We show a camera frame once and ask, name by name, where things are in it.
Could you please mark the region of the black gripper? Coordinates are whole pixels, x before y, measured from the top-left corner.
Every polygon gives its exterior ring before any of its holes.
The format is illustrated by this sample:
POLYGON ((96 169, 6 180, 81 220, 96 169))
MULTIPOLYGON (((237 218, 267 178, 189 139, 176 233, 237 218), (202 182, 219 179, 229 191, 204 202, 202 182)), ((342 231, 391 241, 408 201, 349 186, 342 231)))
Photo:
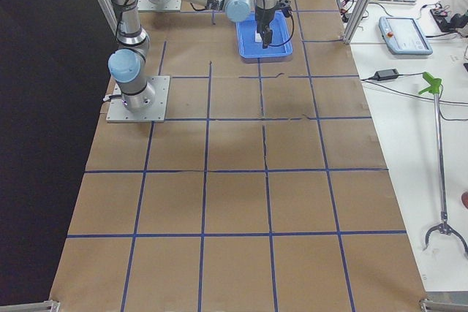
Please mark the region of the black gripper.
POLYGON ((274 8, 263 9, 262 7, 255 7, 254 15, 257 24, 257 33, 263 39, 263 49, 267 49, 271 44, 273 36, 273 31, 269 28, 269 25, 274 18, 274 8))

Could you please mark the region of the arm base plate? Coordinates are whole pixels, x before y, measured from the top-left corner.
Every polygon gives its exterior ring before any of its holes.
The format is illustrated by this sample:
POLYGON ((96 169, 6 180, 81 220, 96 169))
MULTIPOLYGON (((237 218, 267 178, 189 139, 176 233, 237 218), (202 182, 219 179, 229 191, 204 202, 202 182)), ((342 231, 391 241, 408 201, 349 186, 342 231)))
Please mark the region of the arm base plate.
POLYGON ((147 76, 146 88, 138 95, 121 93, 114 84, 106 121, 109 123, 146 123, 165 121, 167 98, 170 90, 170 76, 147 76))
POLYGON ((140 12, 179 12, 181 0, 139 0, 140 12))

